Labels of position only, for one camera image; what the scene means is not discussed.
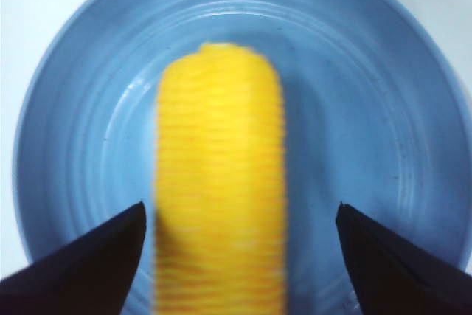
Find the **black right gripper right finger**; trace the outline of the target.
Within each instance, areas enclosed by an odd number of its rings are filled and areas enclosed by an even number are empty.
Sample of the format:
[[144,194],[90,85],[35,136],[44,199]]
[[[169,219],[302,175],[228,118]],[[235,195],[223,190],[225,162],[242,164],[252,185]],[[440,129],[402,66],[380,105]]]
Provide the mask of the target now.
[[344,263],[363,314],[470,314],[471,276],[349,204],[336,215]]

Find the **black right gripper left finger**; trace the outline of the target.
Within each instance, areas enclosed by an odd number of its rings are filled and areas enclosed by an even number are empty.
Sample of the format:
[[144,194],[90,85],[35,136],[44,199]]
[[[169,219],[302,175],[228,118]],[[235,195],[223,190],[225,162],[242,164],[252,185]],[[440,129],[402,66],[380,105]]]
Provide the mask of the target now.
[[7,277],[1,281],[1,313],[120,314],[146,229],[139,202]]

